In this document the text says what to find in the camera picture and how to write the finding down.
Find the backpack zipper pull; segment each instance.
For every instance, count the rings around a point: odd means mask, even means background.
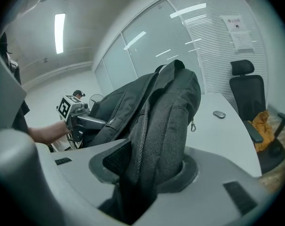
[[[191,121],[191,128],[190,128],[190,131],[194,132],[196,130],[196,126],[195,126],[195,123],[194,123],[194,119]]]

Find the white wall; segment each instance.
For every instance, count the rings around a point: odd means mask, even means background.
[[[30,108],[25,116],[28,126],[43,127],[59,121],[56,106],[63,95],[72,95],[77,89],[85,93],[81,99],[85,103],[92,95],[101,94],[90,67],[63,73],[29,88],[25,98]]]
[[[93,71],[100,63],[106,49],[119,35],[122,29],[128,23],[130,23],[133,18],[135,18],[139,13],[144,11],[150,4],[154,3],[155,1],[158,0],[133,0],[129,3],[129,5],[122,11],[118,18],[112,23],[111,27],[104,36],[97,52],[94,55],[94,63],[92,65]]]
[[[246,0],[253,11],[265,44],[268,62],[268,104],[285,113],[285,30],[267,0]]]

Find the person's arm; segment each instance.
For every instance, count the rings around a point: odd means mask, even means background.
[[[57,139],[71,134],[71,131],[67,129],[65,121],[59,121],[55,124],[52,124],[43,128],[28,128],[30,137],[34,142],[43,143],[50,145],[55,142]]]

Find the dark clothing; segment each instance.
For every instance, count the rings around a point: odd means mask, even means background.
[[[8,60],[7,52],[8,52],[7,36],[6,36],[6,33],[4,33],[0,39],[0,55],[3,58],[7,67],[9,68],[9,70],[13,73],[14,78],[19,82],[19,84],[21,84],[19,67],[17,66],[14,69],[12,68],[12,66],[11,66],[12,64]],[[24,116],[29,111],[30,111],[29,107],[27,106],[25,101],[23,101],[23,103],[21,104],[21,107],[19,108],[17,115],[13,121],[12,128],[28,134],[29,133],[28,126],[26,124]]]
[[[20,74],[19,74],[19,67],[17,67],[14,73],[15,79],[20,83]],[[29,107],[27,106],[26,102],[23,101],[21,107],[19,108],[17,115],[13,121],[12,128],[15,130],[22,131],[24,133],[29,133],[28,126],[26,124],[24,116],[30,111]]]

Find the chair headrest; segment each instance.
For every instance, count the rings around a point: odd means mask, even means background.
[[[238,60],[230,63],[232,75],[243,75],[254,72],[254,65],[249,60]]]

